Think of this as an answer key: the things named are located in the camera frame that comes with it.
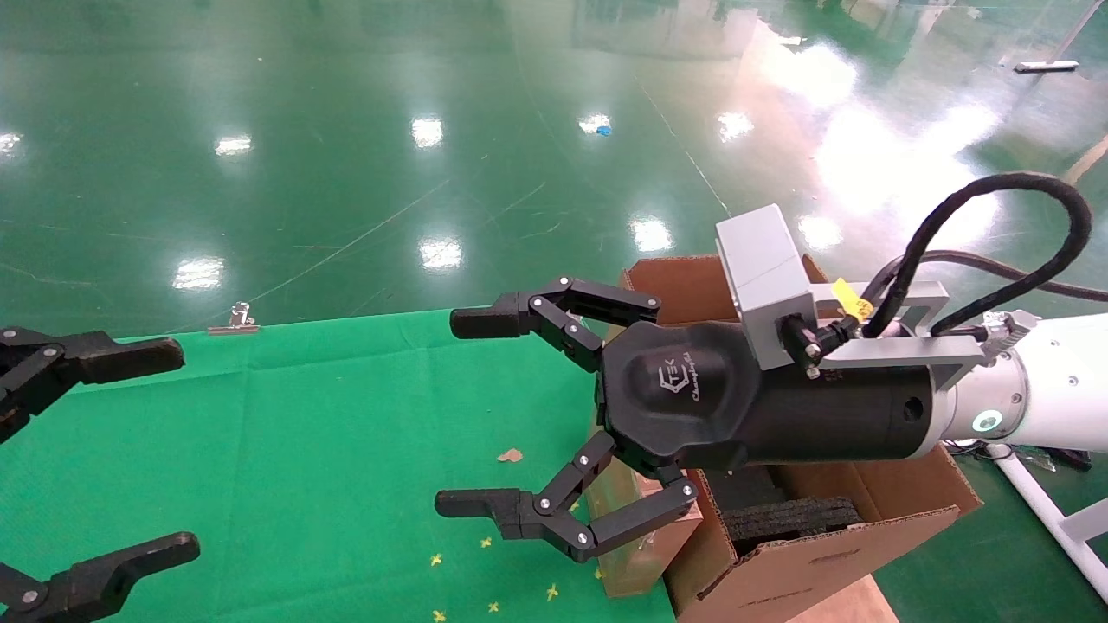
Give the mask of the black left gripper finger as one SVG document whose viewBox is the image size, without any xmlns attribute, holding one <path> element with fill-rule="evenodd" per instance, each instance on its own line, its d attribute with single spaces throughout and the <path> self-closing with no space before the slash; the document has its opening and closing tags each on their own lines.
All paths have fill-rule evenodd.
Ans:
<svg viewBox="0 0 1108 623">
<path fill-rule="evenodd" d="M 95 622 L 115 615 L 138 580 L 187 564 L 199 556 L 189 532 L 160 537 L 92 556 L 45 582 L 3 565 L 3 622 Z"/>
<path fill-rule="evenodd" d="M 50 336 L 9 326 L 1 335 L 1 442 L 76 385 L 123 382 L 181 369 L 181 344 L 171 337 L 115 343 L 106 331 Z"/>
</svg>

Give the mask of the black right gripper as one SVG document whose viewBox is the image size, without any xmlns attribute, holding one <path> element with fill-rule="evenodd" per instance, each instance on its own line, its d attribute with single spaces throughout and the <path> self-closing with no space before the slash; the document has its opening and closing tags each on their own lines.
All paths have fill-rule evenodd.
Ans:
<svg viewBox="0 0 1108 623">
<path fill-rule="evenodd" d="M 491 306 L 450 312 L 455 338 L 535 334 L 582 370 L 598 371 L 604 430 L 538 493 L 443 490 L 435 511 L 451 519 L 488 517 L 503 539 L 541 539 L 583 563 L 688 513 L 698 489 L 678 466 L 724 471 L 897 460 L 924 451 L 934 404 L 926 367 L 831 370 L 815 379 L 792 364 L 763 370 L 741 324 L 652 324 L 660 308 L 660 297 L 644 292 L 562 277 L 531 292 L 506 292 Z M 627 328 L 604 346 L 586 318 Z M 579 521 L 571 505 L 613 458 L 657 478 L 660 491 Z"/>
</svg>

